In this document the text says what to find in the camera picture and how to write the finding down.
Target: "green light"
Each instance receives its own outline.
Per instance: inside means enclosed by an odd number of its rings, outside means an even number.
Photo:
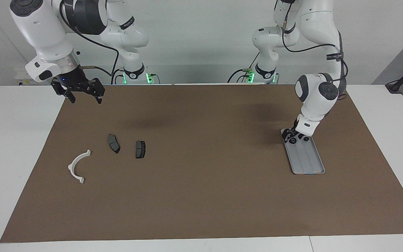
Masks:
[[[253,72],[250,72],[250,73],[251,73],[251,75],[248,76],[248,83],[253,83],[253,81],[254,81],[254,73]]]
[[[153,83],[153,77],[150,76],[149,73],[146,73],[146,75],[147,75],[147,82],[148,82],[149,84],[152,84],[152,83]]]

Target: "brown mat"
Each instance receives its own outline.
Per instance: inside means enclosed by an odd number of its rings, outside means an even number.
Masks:
[[[403,233],[403,189],[349,98],[314,136],[326,174],[303,176],[280,137],[301,107],[293,86],[109,86],[102,105],[76,96],[1,242]],[[67,166],[87,149],[80,184]]]

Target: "white table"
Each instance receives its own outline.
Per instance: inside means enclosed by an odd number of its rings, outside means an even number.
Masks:
[[[403,97],[384,86],[348,92],[403,186]],[[0,86],[0,238],[63,100],[50,86]],[[403,234],[0,244],[0,251],[398,252]]]

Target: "curved bracket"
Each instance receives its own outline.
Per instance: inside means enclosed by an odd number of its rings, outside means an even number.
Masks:
[[[86,153],[82,153],[79,156],[77,156],[77,158],[74,159],[74,161],[72,161],[72,163],[68,166],[68,170],[71,172],[71,175],[73,177],[75,177],[76,179],[78,179],[80,181],[80,184],[83,184],[83,182],[85,181],[85,179],[83,177],[79,177],[74,173],[74,169],[76,167],[76,164],[82,160],[83,158],[86,158],[87,156],[91,155],[91,151],[88,150]]]

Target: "white curved object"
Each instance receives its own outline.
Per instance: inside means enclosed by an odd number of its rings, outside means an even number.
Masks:
[[[82,153],[79,156],[77,156],[77,158],[74,159],[74,161],[72,161],[72,163],[68,166],[68,170],[71,172],[71,175],[73,177],[75,177],[76,179],[78,179],[80,181],[80,184],[83,184],[83,182],[85,181],[85,179],[83,177],[79,177],[74,173],[74,169],[76,167],[76,164],[82,160],[83,158],[86,158],[87,156],[91,155],[91,151],[88,150],[86,153]]]

